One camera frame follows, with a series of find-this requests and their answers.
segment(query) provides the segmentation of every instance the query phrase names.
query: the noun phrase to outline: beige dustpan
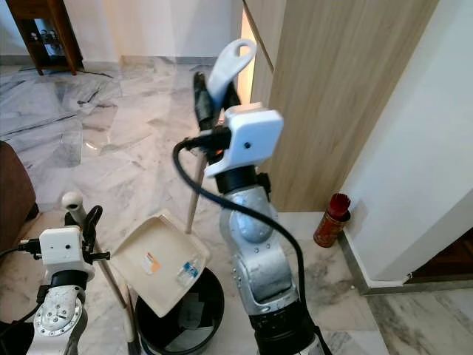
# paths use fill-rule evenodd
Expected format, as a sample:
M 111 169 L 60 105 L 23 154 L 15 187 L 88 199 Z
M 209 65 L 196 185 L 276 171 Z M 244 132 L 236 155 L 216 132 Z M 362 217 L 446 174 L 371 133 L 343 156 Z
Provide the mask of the beige dustpan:
M 140 224 L 110 262 L 158 315 L 164 317 L 195 284 L 210 251 L 166 210 Z

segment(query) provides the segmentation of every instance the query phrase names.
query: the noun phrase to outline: wood panel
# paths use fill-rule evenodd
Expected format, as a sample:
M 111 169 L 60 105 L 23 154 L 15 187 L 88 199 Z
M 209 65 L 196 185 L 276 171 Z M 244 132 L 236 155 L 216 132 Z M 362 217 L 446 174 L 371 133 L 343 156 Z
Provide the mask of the wood panel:
M 282 20 L 286 8 L 286 0 L 244 0 L 254 20 L 259 37 L 261 38 L 270 65 L 276 64 L 281 35 Z
M 271 162 L 281 211 L 321 211 L 358 157 L 438 0 L 291 0 L 270 107 L 285 118 Z
M 262 102 L 268 107 L 273 84 L 273 73 L 269 67 L 261 48 L 256 50 L 253 72 L 253 87 L 251 90 L 251 102 Z

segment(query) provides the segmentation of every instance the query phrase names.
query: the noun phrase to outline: wooden shelf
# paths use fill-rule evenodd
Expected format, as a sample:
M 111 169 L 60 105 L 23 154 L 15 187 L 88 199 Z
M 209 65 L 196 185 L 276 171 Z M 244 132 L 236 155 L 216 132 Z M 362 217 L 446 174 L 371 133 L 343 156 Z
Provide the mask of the wooden shelf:
M 48 41 L 31 41 L 31 42 L 27 42 L 27 45 L 29 45 L 29 46 L 44 46 L 46 44 L 62 46 L 61 41 L 59 41 L 58 39 L 53 39 L 53 40 L 48 40 Z
M 49 69 L 70 70 L 76 75 L 82 56 L 63 0 L 7 0 L 7 3 L 38 74 L 43 75 L 42 70 Z M 35 22 L 38 18 L 47 20 L 58 38 L 44 40 Z M 37 34 L 37 41 L 33 41 L 32 33 Z M 47 45 L 61 46 L 64 56 L 50 56 Z
M 69 65 L 65 55 L 51 55 L 48 60 L 38 63 L 36 66 L 39 69 L 49 70 L 68 70 Z

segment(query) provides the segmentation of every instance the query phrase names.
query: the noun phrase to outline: cable connector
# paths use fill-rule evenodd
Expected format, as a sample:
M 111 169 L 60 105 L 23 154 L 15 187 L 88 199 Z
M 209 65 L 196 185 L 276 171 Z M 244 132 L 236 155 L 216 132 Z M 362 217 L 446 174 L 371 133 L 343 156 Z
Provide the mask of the cable connector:
M 18 244 L 19 251 L 27 251 L 32 255 L 41 254 L 41 245 L 39 244 L 39 239 L 26 239 L 20 240 Z
M 47 292 L 49 291 L 49 285 L 41 285 L 38 288 L 38 293 L 36 294 L 36 303 L 42 305 L 46 299 Z
M 204 150 L 225 150 L 230 147 L 231 130 L 228 127 L 218 126 L 211 133 L 203 134 L 196 138 L 189 138 L 185 140 L 187 150 L 193 148 L 202 148 Z

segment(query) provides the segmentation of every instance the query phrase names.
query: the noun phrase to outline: white wall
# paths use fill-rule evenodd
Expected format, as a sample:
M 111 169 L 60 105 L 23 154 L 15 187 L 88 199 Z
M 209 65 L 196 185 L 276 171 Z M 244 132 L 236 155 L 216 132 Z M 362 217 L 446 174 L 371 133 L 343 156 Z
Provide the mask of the white wall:
M 65 0 L 69 20 L 85 61 L 119 61 L 103 0 Z
M 0 1 L 0 54 L 27 54 L 5 0 Z M 233 1 L 65 0 L 64 3 L 84 60 L 118 61 L 122 55 L 217 56 L 231 40 Z
M 28 55 L 5 0 L 0 0 L 0 54 Z
M 231 0 L 107 0 L 122 55 L 216 56 L 231 38 Z
M 441 0 L 344 184 L 368 279 L 402 280 L 473 226 L 447 216 L 473 216 L 472 36 L 473 1 Z

